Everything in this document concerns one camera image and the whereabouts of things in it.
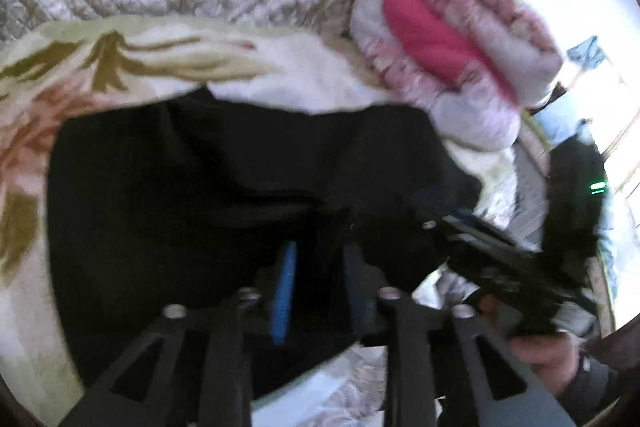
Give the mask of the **person's right hand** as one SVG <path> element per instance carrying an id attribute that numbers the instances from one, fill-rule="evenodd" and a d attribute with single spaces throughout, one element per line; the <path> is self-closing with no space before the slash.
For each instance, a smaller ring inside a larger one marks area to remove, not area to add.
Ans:
<path id="1" fill-rule="evenodd" d="M 571 333 L 509 336 L 514 355 L 533 367 L 541 384 L 557 398 L 574 379 L 579 367 L 580 340 Z"/>

